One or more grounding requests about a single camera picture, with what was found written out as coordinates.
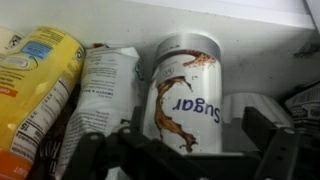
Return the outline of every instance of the white container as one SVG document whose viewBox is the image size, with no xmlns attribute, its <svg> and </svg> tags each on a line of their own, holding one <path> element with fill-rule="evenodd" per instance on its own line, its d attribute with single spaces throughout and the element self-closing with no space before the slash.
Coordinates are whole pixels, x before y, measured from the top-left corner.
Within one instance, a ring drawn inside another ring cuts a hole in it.
<svg viewBox="0 0 320 180">
<path fill-rule="evenodd" d="M 181 154 L 221 152 L 220 48 L 198 34 L 158 47 L 143 133 Z"/>
</svg>

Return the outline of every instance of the white wall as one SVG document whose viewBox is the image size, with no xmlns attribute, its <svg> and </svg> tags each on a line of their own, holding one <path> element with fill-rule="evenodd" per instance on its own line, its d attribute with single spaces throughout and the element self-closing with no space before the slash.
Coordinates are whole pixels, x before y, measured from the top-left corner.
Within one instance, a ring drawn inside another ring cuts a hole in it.
<svg viewBox="0 0 320 180">
<path fill-rule="evenodd" d="M 320 78 L 319 57 L 292 56 L 316 33 L 311 17 L 282 15 L 291 21 L 270 23 L 122 0 L 15 0 L 0 6 L 1 25 L 25 34 L 36 26 L 49 25 L 72 34 L 85 46 L 94 42 L 135 46 L 148 77 L 156 47 L 164 37 L 181 31 L 203 33 L 217 40 L 223 50 L 225 94 L 271 96 Z"/>
</svg>

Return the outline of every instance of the nutrition facts label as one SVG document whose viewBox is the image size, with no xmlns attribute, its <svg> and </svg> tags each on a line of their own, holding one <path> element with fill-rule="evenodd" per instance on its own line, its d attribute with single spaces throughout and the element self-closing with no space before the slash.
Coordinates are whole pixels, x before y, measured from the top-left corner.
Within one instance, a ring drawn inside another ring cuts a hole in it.
<svg viewBox="0 0 320 180">
<path fill-rule="evenodd" d="M 41 139 L 58 117 L 68 97 L 69 91 L 60 77 L 48 95 L 20 124 L 10 151 L 33 162 Z"/>
</svg>

